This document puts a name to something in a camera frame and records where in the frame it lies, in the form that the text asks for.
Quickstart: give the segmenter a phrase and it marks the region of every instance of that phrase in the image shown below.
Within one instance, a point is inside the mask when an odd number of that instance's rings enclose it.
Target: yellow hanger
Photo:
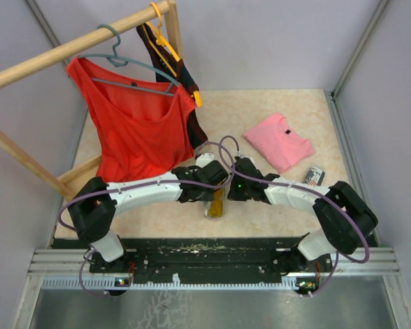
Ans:
[[[158,9],[157,5],[154,2],[150,2],[149,5],[151,5],[153,7],[153,9],[155,10],[155,12],[157,13],[159,23],[158,23],[157,27],[155,27],[150,22],[146,22],[146,25],[148,25],[154,31],[155,37],[157,39],[157,45],[162,46],[162,47],[166,47],[170,51],[170,53],[173,56],[174,60],[176,62],[179,62],[181,60],[181,58],[179,58],[177,52],[174,50],[174,48],[172,48],[171,44],[163,36],[163,33],[162,33],[163,18],[162,18],[162,15],[160,13],[160,10]],[[169,65],[169,63],[166,61],[166,59],[163,57],[163,55],[156,49],[156,47],[152,44],[152,42],[150,42],[150,45],[155,50],[155,52],[159,55],[159,57],[162,59],[163,63],[165,63],[165,65],[169,68],[169,70],[174,75],[174,77],[177,77],[177,74],[175,73],[173,68]],[[201,100],[201,95],[199,94],[198,90],[193,92],[193,98],[195,99],[195,102],[196,102],[197,106],[199,108],[202,107],[203,102]]]

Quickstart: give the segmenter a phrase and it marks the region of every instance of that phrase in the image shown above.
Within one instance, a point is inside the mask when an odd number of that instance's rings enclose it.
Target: clothes hanger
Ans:
[[[129,84],[122,84],[122,83],[113,82],[113,81],[104,80],[104,79],[99,79],[99,78],[95,78],[95,77],[92,77],[91,80],[96,81],[96,82],[102,82],[104,84],[111,84],[111,85],[114,85],[114,86],[121,86],[121,87],[129,88],[129,89],[147,91],[147,92],[155,93],[155,94],[168,95],[168,96],[173,96],[174,95],[173,93],[170,93],[169,91],[170,91],[170,89],[172,88],[173,85],[179,86],[179,82],[177,80],[175,80],[173,77],[166,74],[165,72],[163,72],[159,69],[156,69],[153,66],[145,64],[143,62],[139,62],[138,60],[133,60],[131,58],[119,56],[117,54],[117,51],[116,51],[116,48],[121,43],[121,37],[120,37],[119,33],[112,26],[106,25],[106,24],[100,24],[97,28],[100,29],[102,27],[104,27],[106,29],[109,29],[117,37],[117,42],[114,43],[113,46],[112,46],[113,54],[110,55],[110,54],[107,54],[107,53],[87,53],[87,54],[84,54],[84,55],[80,55],[79,58],[89,58],[89,57],[106,58],[108,60],[108,62],[113,64],[115,67],[127,66],[128,63],[137,64],[137,65],[140,65],[142,67],[145,67],[146,69],[149,69],[151,71],[154,71],[154,72],[160,74],[161,76],[163,76],[167,80],[169,80],[171,83],[169,84],[168,88],[163,92],[163,91],[149,89],[149,88],[143,88],[143,87],[138,87],[138,86],[130,86]]]
[[[173,58],[175,59],[175,61],[179,62],[181,60],[181,58],[178,56],[178,54],[174,50],[174,48],[172,48],[172,46],[168,42],[168,40],[166,40],[166,38],[163,36],[163,33],[162,33],[163,18],[162,18],[162,15],[160,13],[160,10],[158,9],[158,6],[154,2],[150,2],[149,5],[152,6],[153,9],[155,10],[155,12],[157,13],[158,27],[155,27],[150,22],[146,22],[145,24],[148,25],[153,30],[153,32],[155,33],[155,37],[157,39],[157,45],[162,46],[162,47],[166,47],[169,50],[169,52],[171,53],[171,55],[173,56]],[[177,77],[177,74],[176,74],[174,68],[171,67],[171,65],[169,65],[169,63],[166,61],[166,58],[164,58],[164,56],[157,50],[157,48],[153,45],[152,42],[150,42],[149,44],[154,49],[154,51],[158,54],[158,56],[162,59],[163,63],[165,63],[165,65],[171,71],[173,76]],[[202,102],[202,99],[201,99],[201,95],[199,94],[199,91],[194,91],[193,92],[193,98],[195,99],[195,102],[196,102],[197,106],[199,108],[202,107],[203,102]]]

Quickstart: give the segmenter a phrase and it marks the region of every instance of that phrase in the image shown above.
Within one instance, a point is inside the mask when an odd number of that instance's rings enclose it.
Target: gray wall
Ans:
[[[378,2],[178,0],[185,62],[204,90],[332,90]],[[149,0],[38,3],[60,41],[66,42],[147,7]],[[121,54],[149,61],[135,31],[122,39]],[[111,44],[97,48],[111,51]],[[134,66],[122,72],[152,76]]]
[[[24,3],[0,0],[0,70],[46,50]],[[0,90],[0,129],[54,174],[71,163],[83,113],[60,64]],[[0,328],[10,327],[33,250],[45,247],[60,200],[0,149]]]
[[[411,292],[411,1],[392,1],[339,103],[380,236]]]

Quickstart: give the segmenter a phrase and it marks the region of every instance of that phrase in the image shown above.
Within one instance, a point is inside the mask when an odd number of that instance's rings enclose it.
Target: metal panel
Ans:
[[[32,263],[29,268],[29,276],[75,276],[77,277],[83,255],[83,249],[39,249],[34,253]],[[364,258],[364,250],[358,248],[352,255],[356,259]],[[332,261],[335,261],[336,255],[332,254]],[[104,276],[117,277],[126,273],[92,273],[89,272],[90,265],[84,266],[85,276]],[[389,247],[372,247],[370,248],[370,259],[365,264],[352,263],[344,256],[340,256],[335,276],[385,276],[399,275],[399,266],[392,248]],[[289,273],[290,277],[314,276],[310,272]]]
[[[84,276],[82,282],[87,290],[189,290],[189,291],[276,291],[276,290],[298,290],[296,278],[282,278],[280,283],[259,283],[259,284],[182,284],[178,275],[174,275],[173,283],[152,283],[131,284],[130,287],[117,287],[116,281],[127,279],[127,276],[101,277]],[[76,276],[49,276],[44,279],[42,284],[44,290],[81,290],[79,278]]]
[[[381,278],[334,278],[323,293],[130,291],[95,298],[41,291],[31,329],[396,328]]]
[[[148,1],[37,0],[60,42],[149,5]],[[379,0],[178,0],[184,59],[204,90],[332,90]],[[120,54],[149,61],[135,31]],[[112,40],[95,47],[111,51]],[[134,65],[121,74],[153,79]]]
[[[21,300],[11,328],[28,329],[34,315],[36,301],[44,280],[41,277],[26,277]]]

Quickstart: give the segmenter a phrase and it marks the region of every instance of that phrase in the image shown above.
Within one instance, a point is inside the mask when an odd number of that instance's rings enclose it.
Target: gray hanger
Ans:
[[[124,88],[147,91],[149,93],[168,95],[168,96],[173,96],[174,95],[174,94],[170,93],[169,91],[170,91],[170,89],[172,88],[173,85],[179,86],[179,82],[177,80],[175,80],[173,77],[166,74],[165,72],[163,72],[159,69],[156,69],[153,66],[145,64],[143,62],[139,62],[138,60],[133,60],[131,58],[118,56],[117,51],[116,51],[116,47],[119,46],[120,43],[121,43],[121,37],[120,37],[119,33],[112,26],[109,26],[109,25],[106,25],[106,24],[100,24],[97,28],[99,29],[101,27],[109,29],[117,37],[117,42],[112,46],[113,55],[110,55],[110,54],[107,54],[107,53],[88,53],[88,54],[81,55],[79,58],[88,58],[88,57],[106,58],[115,67],[126,66],[128,63],[137,64],[137,65],[140,65],[142,67],[145,67],[146,69],[149,69],[151,71],[154,71],[154,72],[160,74],[161,76],[163,76],[167,80],[169,80],[171,83],[169,84],[168,88],[165,91],[159,91],[159,90],[154,90],[154,89],[149,89],[149,88],[130,86],[129,84],[122,84],[122,83],[119,83],[119,82],[113,82],[113,81],[109,81],[109,80],[98,79],[98,78],[95,78],[95,77],[92,77],[91,80],[96,81],[96,82],[102,82],[104,84],[111,84],[111,85],[114,85],[114,86],[120,86],[120,87],[124,87]]]

